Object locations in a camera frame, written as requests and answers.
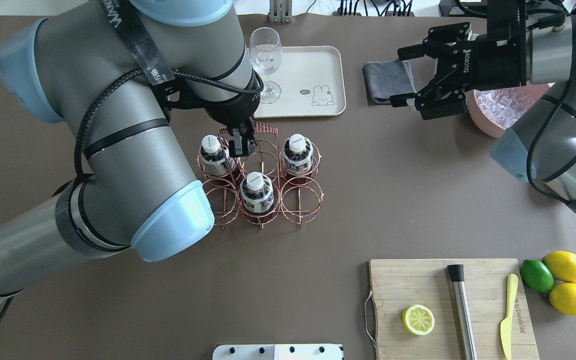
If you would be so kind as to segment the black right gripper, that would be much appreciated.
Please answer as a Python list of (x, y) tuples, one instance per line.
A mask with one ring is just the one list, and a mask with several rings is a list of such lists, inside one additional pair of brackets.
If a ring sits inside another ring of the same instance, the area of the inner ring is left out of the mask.
[(466, 91), (492, 91), (525, 85), (526, 40), (515, 36), (504, 44), (486, 34), (468, 39), (470, 22), (435, 26), (419, 44), (397, 50), (399, 60), (437, 59), (435, 78), (416, 92), (390, 96), (394, 108), (409, 107), (423, 120), (468, 112)]

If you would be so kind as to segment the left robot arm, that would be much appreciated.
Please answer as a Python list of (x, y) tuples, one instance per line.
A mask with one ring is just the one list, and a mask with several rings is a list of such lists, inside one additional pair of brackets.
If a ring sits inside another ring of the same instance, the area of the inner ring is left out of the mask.
[(157, 262), (211, 231), (169, 110), (204, 109), (231, 157), (256, 148), (262, 80), (231, 0), (91, 0), (5, 41), (0, 77), (32, 116), (68, 125), (76, 172), (0, 226), (0, 304), (54, 272), (129, 248)]

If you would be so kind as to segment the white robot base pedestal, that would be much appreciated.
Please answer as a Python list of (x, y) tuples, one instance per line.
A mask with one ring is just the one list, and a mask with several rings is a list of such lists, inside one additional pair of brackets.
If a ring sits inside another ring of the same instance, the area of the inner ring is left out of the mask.
[(213, 360), (343, 360), (342, 344), (279, 343), (222, 344), (215, 347)]

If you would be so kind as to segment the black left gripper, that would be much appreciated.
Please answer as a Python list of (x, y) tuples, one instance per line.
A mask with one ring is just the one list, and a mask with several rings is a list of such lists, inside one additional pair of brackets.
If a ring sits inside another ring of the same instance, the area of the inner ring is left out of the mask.
[(253, 88), (251, 93), (236, 94), (227, 100), (203, 100), (208, 116), (228, 128), (228, 151), (233, 158), (249, 157), (258, 147), (254, 112), (261, 102), (262, 89)]

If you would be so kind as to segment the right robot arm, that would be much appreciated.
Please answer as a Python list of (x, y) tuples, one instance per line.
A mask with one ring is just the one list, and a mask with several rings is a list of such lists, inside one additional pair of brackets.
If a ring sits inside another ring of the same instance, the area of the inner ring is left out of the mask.
[(490, 156), (535, 191), (576, 214), (576, 14), (534, 9), (524, 0), (489, 0), (487, 32), (473, 35), (470, 22), (432, 27), (419, 43), (399, 48), (400, 60), (435, 59), (430, 82), (415, 92), (392, 95), (393, 107), (412, 105), (424, 120), (467, 111), (466, 92), (550, 84), (547, 92), (506, 129)]

